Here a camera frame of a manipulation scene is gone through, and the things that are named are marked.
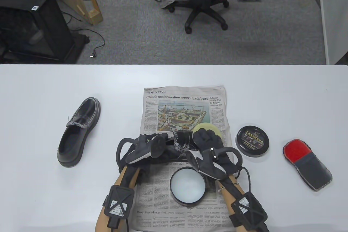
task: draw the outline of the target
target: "black leather shoe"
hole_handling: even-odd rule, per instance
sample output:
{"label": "black leather shoe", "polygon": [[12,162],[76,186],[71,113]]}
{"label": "black leather shoe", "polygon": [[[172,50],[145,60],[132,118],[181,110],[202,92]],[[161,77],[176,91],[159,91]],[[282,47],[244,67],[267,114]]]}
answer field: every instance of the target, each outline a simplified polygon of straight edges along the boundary
{"label": "black leather shoe", "polygon": [[82,157],[85,141],[97,124],[100,115],[100,103],[90,97],[83,101],[66,125],[58,148],[58,161],[64,167],[75,166]]}

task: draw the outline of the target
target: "construction site photo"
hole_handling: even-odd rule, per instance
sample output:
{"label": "construction site photo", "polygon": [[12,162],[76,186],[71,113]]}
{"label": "construction site photo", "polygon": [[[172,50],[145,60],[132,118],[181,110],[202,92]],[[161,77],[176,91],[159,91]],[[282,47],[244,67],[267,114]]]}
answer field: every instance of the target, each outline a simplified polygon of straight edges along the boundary
{"label": "construction site photo", "polygon": [[158,130],[192,130],[201,122],[210,122],[208,103],[158,102]]}

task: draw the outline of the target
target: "gray carpet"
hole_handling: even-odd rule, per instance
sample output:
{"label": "gray carpet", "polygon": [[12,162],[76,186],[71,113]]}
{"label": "gray carpet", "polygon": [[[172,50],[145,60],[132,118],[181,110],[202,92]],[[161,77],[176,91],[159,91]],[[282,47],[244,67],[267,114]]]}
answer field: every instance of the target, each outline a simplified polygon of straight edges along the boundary
{"label": "gray carpet", "polygon": [[[97,26],[73,20],[71,28],[98,31],[106,46],[90,58],[102,43],[91,37],[77,63],[80,64],[324,64],[321,12],[315,0],[262,0],[214,7],[229,29],[205,14],[184,31],[190,10],[174,13],[153,0],[97,0],[104,21]],[[71,9],[60,3],[62,10]]]}

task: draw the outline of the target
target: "round container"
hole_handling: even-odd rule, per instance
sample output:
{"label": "round container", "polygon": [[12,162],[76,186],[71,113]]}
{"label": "round container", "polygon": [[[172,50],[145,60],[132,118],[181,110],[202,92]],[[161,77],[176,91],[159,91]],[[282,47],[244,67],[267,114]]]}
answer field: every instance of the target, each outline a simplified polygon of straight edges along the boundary
{"label": "round container", "polygon": [[268,150],[269,139],[260,128],[245,126],[240,129],[236,136],[236,145],[244,155],[259,157]]}
{"label": "round container", "polygon": [[174,172],[170,179],[170,193],[180,205],[193,207],[203,198],[205,178],[191,167],[183,167]]}

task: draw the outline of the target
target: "polishing pad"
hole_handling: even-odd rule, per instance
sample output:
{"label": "polishing pad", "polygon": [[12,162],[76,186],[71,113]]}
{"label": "polishing pad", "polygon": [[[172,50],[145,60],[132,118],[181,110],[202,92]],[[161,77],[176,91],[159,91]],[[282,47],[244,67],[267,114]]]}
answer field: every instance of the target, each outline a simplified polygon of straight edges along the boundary
{"label": "polishing pad", "polygon": [[174,172],[170,179],[170,192],[176,202],[191,207],[199,203],[205,192],[205,179],[191,167]]}
{"label": "polishing pad", "polygon": [[332,181],[331,172],[302,140],[288,142],[283,148],[283,154],[312,190],[318,191]]}
{"label": "polishing pad", "polygon": [[219,136],[220,138],[222,137],[220,130],[215,125],[213,125],[211,123],[203,122],[203,123],[196,125],[192,129],[192,133],[195,133],[196,131],[198,131],[200,129],[212,130],[212,131],[214,131],[216,136]]}

